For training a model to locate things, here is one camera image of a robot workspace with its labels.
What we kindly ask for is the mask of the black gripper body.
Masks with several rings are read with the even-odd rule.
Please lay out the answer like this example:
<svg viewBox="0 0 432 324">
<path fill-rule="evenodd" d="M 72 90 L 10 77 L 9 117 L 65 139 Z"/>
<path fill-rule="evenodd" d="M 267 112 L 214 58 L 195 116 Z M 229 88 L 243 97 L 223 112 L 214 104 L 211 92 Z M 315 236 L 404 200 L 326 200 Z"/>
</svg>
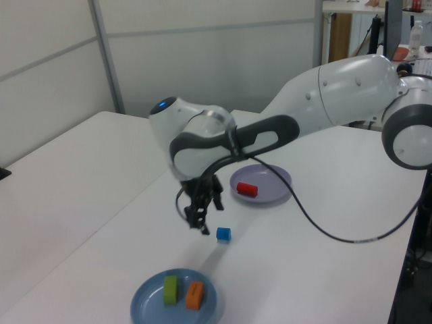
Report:
<svg viewBox="0 0 432 324">
<path fill-rule="evenodd" d="M 223 192 L 223 187 L 216 175 L 203 178 L 194 178 L 180 182 L 185 193 L 190 197 L 191 205 L 195 207 L 208 207 L 212 202 L 212 192 Z"/>
</svg>

